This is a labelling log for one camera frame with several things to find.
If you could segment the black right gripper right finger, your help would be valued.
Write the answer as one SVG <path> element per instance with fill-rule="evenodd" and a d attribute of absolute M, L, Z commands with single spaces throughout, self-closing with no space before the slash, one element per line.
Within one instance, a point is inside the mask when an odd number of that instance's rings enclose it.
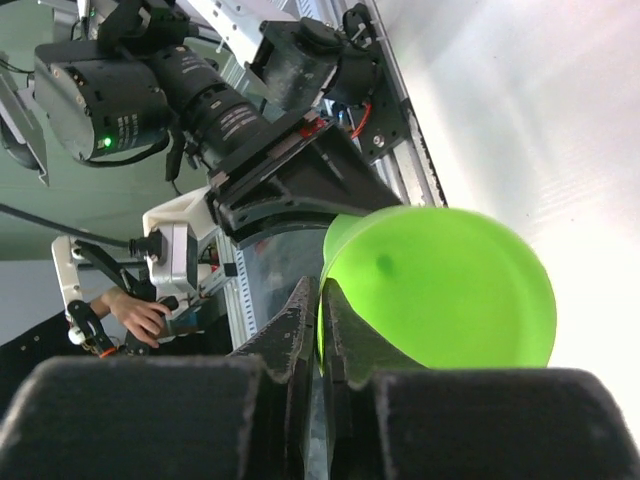
<path fill-rule="evenodd" d="M 612 395 L 577 369 L 427 369 L 322 289 L 333 479 L 635 479 Z"/>

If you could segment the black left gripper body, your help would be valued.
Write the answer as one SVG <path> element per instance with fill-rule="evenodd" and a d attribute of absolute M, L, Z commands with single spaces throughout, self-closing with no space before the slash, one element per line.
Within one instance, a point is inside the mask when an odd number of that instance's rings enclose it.
<path fill-rule="evenodd" d="M 294 112 L 219 160 L 205 195 L 213 222 L 236 245 L 300 230 L 326 229 L 336 215 L 295 184 L 323 162 L 321 141 L 336 120 Z"/>

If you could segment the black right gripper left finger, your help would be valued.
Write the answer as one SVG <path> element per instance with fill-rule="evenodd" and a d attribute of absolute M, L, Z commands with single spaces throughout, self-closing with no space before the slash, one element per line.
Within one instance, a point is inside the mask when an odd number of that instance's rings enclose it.
<path fill-rule="evenodd" d="M 5 479 L 301 479 L 318 285 L 227 356 L 58 357 L 1 425 Z"/>

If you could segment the green wine glass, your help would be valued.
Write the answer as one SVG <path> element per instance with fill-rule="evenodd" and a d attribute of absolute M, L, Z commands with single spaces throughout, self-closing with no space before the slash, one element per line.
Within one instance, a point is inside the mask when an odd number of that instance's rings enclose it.
<path fill-rule="evenodd" d="M 544 368 L 556 301 L 534 250 L 477 212 L 390 207 L 339 215 L 323 244 L 338 283 L 373 330 L 428 368 Z"/>

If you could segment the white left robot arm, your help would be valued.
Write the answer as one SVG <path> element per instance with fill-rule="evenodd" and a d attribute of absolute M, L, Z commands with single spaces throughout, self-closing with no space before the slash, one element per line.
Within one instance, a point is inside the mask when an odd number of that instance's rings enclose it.
<path fill-rule="evenodd" d="M 291 230 L 365 216 L 398 197 L 320 99 L 362 105 L 378 67 L 340 31 L 274 6 L 259 14 L 213 1 L 199 15 L 282 110 L 268 120 L 186 44 L 193 21 L 174 1 L 119 1 L 91 39 L 38 46 L 35 99 L 78 163 L 110 168 L 159 151 L 176 168 L 204 161 L 213 222 L 239 246 Z"/>

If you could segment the person hand in background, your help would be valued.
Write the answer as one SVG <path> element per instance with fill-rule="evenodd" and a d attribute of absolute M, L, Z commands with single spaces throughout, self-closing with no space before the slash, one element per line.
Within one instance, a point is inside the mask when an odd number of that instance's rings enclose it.
<path fill-rule="evenodd" d="M 134 298 L 116 287 L 94 299 L 91 308 L 100 319 L 112 314 L 137 340 L 151 348 L 159 347 L 165 317 L 171 314 L 166 305 Z"/>

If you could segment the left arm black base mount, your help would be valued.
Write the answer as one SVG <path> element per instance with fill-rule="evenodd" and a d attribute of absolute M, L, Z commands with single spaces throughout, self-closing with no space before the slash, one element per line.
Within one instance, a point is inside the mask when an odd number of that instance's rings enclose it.
<path fill-rule="evenodd" d="M 336 114 L 349 116 L 352 138 L 373 161 L 410 136 L 403 100 L 369 6 L 358 3 L 346 10 L 338 37 L 343 50 L 325 98 L 335 103 Z"/>

